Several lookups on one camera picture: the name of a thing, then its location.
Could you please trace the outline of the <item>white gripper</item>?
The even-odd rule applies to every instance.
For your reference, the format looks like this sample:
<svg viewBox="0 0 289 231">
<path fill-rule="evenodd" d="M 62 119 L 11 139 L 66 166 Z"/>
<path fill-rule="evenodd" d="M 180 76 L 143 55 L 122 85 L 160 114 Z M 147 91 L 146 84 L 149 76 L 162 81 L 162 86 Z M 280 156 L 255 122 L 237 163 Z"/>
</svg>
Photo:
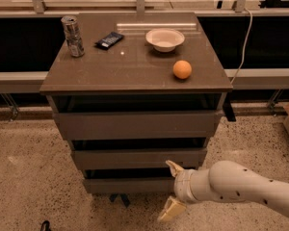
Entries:
<svg viewBox="0 0 289 231">
<path fill-rule="evenodd" d="M 171 160 L 166 160 L 166 165 L 170 168 L 171 175 L 175 178 L 173 189 L 178 199 L 173 196 L 167 199 L 163 210 L 158 216 L 160 222 L 170 221 L 182 214 L 186 210 L 185 204 L 197 203 L 197 199 L 191 189 L 191 177 L 195 171 L 193 169 L 184 169 Z"/>
</svg>

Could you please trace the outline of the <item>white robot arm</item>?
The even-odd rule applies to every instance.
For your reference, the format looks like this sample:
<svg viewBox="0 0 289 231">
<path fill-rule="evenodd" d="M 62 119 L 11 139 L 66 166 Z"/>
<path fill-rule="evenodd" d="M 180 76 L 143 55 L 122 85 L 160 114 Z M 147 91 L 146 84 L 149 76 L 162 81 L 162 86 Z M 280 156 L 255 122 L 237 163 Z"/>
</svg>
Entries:
<svg viewBox="0 0 289 231">
<path fill-rule="evenodd" d="M 263 177 L 231 161 L 219 161 L 209 169 L 184 169 L 167 160 L 174 178 L 170 196 L 159 221 L 170 221 L 188 205 L 203 201 L 219 203 L 254 202 L 289 218 L 289 183 Z"/>
</svg>

